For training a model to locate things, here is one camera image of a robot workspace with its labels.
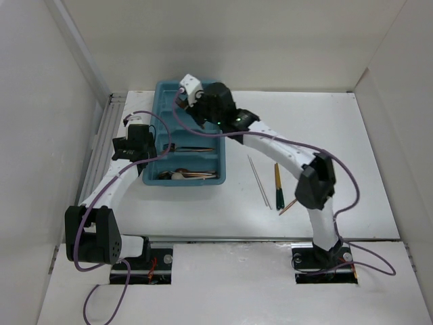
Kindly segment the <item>white plastic spoon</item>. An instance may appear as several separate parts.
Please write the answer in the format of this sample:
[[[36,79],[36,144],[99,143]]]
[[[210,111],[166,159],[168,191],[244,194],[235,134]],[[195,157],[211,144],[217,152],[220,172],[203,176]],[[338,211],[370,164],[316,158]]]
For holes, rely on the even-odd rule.
[[[172,180],[188,180],[188,179],[198,180],[198,178],[185,178],[184,176],[182,176],[182,173],[176,173],[176,172],[172,173],[171,179]]]

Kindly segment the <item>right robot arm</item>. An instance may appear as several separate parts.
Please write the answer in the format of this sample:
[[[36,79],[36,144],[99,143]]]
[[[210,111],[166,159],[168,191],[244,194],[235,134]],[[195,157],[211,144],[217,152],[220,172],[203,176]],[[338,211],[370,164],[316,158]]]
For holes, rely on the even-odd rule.
[[[237,108],[223,83],[202,86],[195,78],[179,83],[184,100],[177,104],[199,125],[209,122],[229,138],[268,156],[298,181],[297,201],[307,209],[313,229],[313,258],[317,268],[331,268],[342,246],[334,228],[332,197],[336,176],[331,158],[287,144],[283,138],[249,110]]]

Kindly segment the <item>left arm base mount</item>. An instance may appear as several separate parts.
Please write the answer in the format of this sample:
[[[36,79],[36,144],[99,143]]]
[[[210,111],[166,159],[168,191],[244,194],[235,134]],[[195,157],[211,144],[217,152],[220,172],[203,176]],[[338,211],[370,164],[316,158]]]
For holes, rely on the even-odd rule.
[[[131,269],[129,284],[165,285],[171,283],[173,245],[151,242],[148,237],[122,235],[120,258]]]

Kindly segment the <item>copper fork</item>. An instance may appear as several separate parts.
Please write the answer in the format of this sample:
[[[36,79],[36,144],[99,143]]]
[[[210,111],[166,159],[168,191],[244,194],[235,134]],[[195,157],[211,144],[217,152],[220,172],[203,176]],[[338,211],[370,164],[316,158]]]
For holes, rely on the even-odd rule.
[[[210,147],[187,147],[187,146],[176,146],[175,144],[164,144],[163,150],[169,150],[170,152],[212,152],[214,148]]]
[[[180,98],[177,98],[175,100],[175,103],[178,105],[178,107],[180,107],[184,110],[189,106],[189,103],[187,100],[181,100]]]

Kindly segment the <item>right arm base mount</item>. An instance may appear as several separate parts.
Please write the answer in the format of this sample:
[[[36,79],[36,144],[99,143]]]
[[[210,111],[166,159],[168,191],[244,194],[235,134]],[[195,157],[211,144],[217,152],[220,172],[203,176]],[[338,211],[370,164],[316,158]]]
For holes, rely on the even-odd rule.
[[[358,284],[353,265],[342,265],[352,261],[350,248],[343,246],[331,261],[320,261],[313,247],[292,248],[292,267],[296,284]]]

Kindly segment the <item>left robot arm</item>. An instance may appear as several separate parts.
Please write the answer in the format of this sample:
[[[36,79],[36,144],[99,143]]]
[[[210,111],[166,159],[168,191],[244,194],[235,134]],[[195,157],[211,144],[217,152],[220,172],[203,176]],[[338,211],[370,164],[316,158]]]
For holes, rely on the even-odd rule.
[[[129,186],[141,175],[147,160],[156,157],[149,125],[127,127],[125,137],[112,140],[110,166],[92,194],[65,212],[66,254],[70,261],[114,265],[128,258],[136,268],[151,262],[148,239],[122,235],[115,212]]]

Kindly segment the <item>dark wooden spoon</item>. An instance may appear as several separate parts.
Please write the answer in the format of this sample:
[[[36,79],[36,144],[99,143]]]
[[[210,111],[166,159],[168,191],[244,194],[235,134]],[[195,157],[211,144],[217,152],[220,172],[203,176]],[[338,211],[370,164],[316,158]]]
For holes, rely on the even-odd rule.
[[[176,173],[192,173],[192,174],[216,174],[216,171],[192,171],[189,169],[178,168],[175,170]]]

